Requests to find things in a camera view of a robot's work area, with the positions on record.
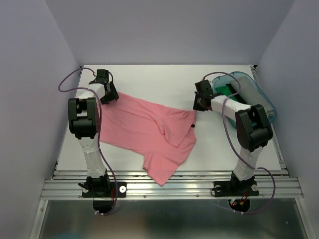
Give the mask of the pink t-shirt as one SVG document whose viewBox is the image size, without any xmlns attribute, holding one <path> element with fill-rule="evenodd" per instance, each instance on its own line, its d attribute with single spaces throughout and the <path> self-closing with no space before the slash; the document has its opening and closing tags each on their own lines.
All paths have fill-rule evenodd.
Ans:
<svg viewBox="0 0 319 239">
<path fill-rule="evenodd" d="M 196 111 L 119 96 L 102 105 L 100 141 L 142 155 L 143 169 L 163 186 L 196 144 Z"/>
</svg>

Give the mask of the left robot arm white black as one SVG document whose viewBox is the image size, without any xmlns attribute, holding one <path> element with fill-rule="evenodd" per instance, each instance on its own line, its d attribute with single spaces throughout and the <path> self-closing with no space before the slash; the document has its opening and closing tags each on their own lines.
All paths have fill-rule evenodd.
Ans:
<svg viewBox="0 0 319 239">
<path fill-rule="evenodd" d="M 118 98 L 112 73 L 98 69 L 86 91 L 79 97 L 68 100 L 69 130 L 78 139 L 87 166 L 86 181 L 79 183 L 83 197 L 112 197 L 115 193 L 115 183 L 110 182 L 100 152 L 102 120 L 99 107 Z"/>
</svg>

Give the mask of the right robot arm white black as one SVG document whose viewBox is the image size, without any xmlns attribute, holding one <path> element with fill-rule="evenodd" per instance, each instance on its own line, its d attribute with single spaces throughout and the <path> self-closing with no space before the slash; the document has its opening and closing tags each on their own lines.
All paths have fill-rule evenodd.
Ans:
<svg viewBox="0 0 319 239">
<path fill-rule="evenodd" d="M 211 194 L 215 197 L 257 196 L 255 181 L 256 164 L 265 146 L 273 137 L 273 131 L 262 105 L 250 106 L 223 95 L 214 93 L 208 80 L 195 83 L 196 111 L 215 111 L 222 119 L 236 123 L 237 140 L 241 146 L 236 152 L 238 161 L 228 181 L 215 181 Z"/>
</svg>

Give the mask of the rolled green t-shirt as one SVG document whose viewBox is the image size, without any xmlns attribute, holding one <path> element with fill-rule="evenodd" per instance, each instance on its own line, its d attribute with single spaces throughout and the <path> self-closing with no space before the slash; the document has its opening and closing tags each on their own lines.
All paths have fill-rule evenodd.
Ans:
<svg viewBox="0 0 319 239">
<path fill-rule="evenodd" d="M 229 96 L 231 95 L 231 92 L 229 90 L 229 88 L 225 85 L 225 86 L 221 86 L 221 87 L 217 87 L 215 88 L 217 93 L 221 93 L 223 95 Z"/>
</svg>

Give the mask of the blue translucent plastic bin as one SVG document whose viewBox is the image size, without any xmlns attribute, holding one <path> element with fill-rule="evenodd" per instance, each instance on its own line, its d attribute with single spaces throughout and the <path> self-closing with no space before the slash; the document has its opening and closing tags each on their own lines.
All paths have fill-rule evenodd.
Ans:
<svg viewBox="0 0 319 239">
<path fill-rule="evenodd" d="M 277 111 L 274 105 L 248 74 L 235 71 L 229 75 L 217 76 L 211 84 L 214 93 L 222 93 L 226 96 L 235 94 L 231 97 L 234 101 L 252 106 L 262 105 L 269 123 L 272 124 L 275 121 Z"/>
</svg>

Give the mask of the rolled black t-shirt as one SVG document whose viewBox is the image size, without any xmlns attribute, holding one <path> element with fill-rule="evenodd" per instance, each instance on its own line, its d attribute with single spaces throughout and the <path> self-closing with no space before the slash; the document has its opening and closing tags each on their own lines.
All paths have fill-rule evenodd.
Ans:
<svg viewBox="0 0 319 239">
<path fill-rule="evenodd" d="M 231 84 L 226 84 L 226 86 L 229 88 L 231 94 L 235 94 L 235 96 L 231 97 L 231 99 L 242 104 L 246 104 L 246 101 L 240 96 L 240 94 L 235 90 L 235 88 Z"/>
</svg>

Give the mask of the rolled grey t-shirt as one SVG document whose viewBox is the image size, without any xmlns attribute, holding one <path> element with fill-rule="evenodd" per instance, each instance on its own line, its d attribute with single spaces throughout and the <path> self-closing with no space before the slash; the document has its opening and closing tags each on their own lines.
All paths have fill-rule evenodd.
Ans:
<svg viewBox="0 0 319 239">
<path fill-rule="evenodd" d="M 261 92 L 261 90 L 256 86 L 252 80 L 246 76 L 242 75 L 236 77 L 237 81 L 240 83 L 240 87 L 235 80 L 232 80 L 230 84 L 235 88 L 235 90 L 240 94 L 240 96 L 246 101 L 246 104 L 262 105 L 268 117 L 270 123 L 276 118 L 276 112 L 273 105 L 266 98 L 266 96 Z"/>
</svg>

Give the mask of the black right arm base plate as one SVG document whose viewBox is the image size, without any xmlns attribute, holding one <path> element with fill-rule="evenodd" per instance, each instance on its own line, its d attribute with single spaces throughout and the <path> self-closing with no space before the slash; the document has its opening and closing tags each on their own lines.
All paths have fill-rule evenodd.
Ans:
<svg viewBox="0 0 319 239">
<path fill-rule="evenodd" d="M 259 190 L 255 191 L 252 189 L 253 185 L 257 185 L 255 181 L 252 183 L 231 182 L 231 181 L 215 181 L 213 182 L 213 188 L 210 193 L 214 197 L 242 197 L 246 196 L 259 196 Z"/>
</svg>

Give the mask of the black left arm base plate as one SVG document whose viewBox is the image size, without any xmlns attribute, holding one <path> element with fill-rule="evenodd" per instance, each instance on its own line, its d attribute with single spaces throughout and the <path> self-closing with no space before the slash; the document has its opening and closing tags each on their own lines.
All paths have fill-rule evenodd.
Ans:
<svg viewBox="0 0 319 239">
<path fill-rule="evenodd" d="M 93 188 L 92 190 L 82 189 L 82 198 L 125 198 L 127 193 L 127 183 L 111 181 L 109 186 Z"/>
</svg>

